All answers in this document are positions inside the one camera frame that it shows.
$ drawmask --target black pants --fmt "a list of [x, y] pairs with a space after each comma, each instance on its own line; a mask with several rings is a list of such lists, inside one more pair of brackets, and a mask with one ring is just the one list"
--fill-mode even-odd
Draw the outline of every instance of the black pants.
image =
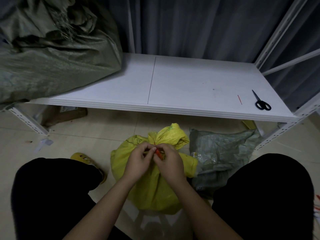
[[[11, 194], [18, 239], [62, 239], [95, 205], [102, 176], [92, 165], [37, 158], [17, 172]], [[266, 154], [214, 193], [212, 209], [244, 240], [312, 239], [314, 190], [306, 169]], [[116, 227], [109, 239], [130, 239]]]

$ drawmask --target hand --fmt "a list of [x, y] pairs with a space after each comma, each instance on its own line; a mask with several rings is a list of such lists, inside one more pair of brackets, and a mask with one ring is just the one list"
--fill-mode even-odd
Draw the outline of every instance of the hand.
[[[147, 149], [149, 149], [149, 152], [144, 156], [143, 153]], [[132, 183], [132, 185], [134, 185], [148, 170], [151, 158], [156, 149], [155, 145], [146, 141], [137, 145], [128, 158], [122, 178], [127, 179]]]
[[186, 181], [182, 158], [174, 146], [162, 143], [156, 147], [165, 153], [163, 161], [156, 154], [154, 154], [153, 160], [167, 183], [172, 187], [174, 184]]

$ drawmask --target tile floor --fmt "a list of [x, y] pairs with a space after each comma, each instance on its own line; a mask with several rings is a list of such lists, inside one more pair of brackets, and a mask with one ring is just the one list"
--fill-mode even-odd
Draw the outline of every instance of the tile floor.
[[[245, 129], [241, 121], [233, 119], [89, 109], [87, 117], [53, 126], [49, 138], [54, 143], [35, 153], [40, 140], [38, 134], [11, 113], [0, 113], [0, 238], [14, 239], [10, 191], [14, 175], [23, 164], [37, 157], [69, 158], [74, 152], [82, 152], [94, 158], [108, 172], [110, 152], [122, 141], [134, 134], [146, 136], [148, 132], [159, 131], [171, 123], [178, 123], [187, 135], [190, 128], [218, 133], [236, 133]], [[270, 152], [288, 155], [305, 166], [315, 192], [320, 194], [319, 128], [306, 119], [263, 149], [255, 151], [251, 160]], [[188, 145], [182, 151], [188, 153]], [[110, 171], [107, 181], [89, 194], [98, 201], [114, 183]], [[134, 240], [192, 239], [190, 222], [182, 210], [174, 216], [141, 212], [126, 201], [116, 226]]]

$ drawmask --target right hand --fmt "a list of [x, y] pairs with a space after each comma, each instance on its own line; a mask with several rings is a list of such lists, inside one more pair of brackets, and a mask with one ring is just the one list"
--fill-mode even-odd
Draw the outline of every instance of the right hand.
[[181, 156], [178, 151], [170, 144], [158, 144], [156, 147], [165, 153], [165, 159], [162, 161], [156, 154], [153, 155], [153, 160], [157, 164], [161, 176], [166, 182], [173, 186], [176, 183], [186, 181], [184, 175], [184, 166]]

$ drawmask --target yellow plastic bag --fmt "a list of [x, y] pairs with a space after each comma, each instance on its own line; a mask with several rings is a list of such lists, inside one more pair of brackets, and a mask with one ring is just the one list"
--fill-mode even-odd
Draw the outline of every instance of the yellow plastic bag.
[[[177, 150], [189, 143], [187, 135], [176, 123], [163, 128], [158, 133], [148, 133], [148, 138], [138, 135], [128, 138], [118, 149], [111, 152], [111, 170], [117, 181], [124, 173], [132, 150], [144, 141], [156, 145], [160, 143], [171, 144]], [[189, 155], [179, 154], [183, 161], [186, 177], [192, 178], [198, 161]], [[159, 169], [153, 160], [151, 160], [146, 174], [141, 177], [130, 191], [128, 199], [140, 210], [154, 210], [164, 214], [176, 214], [182, 207], [173, 190], [160, 175]]]

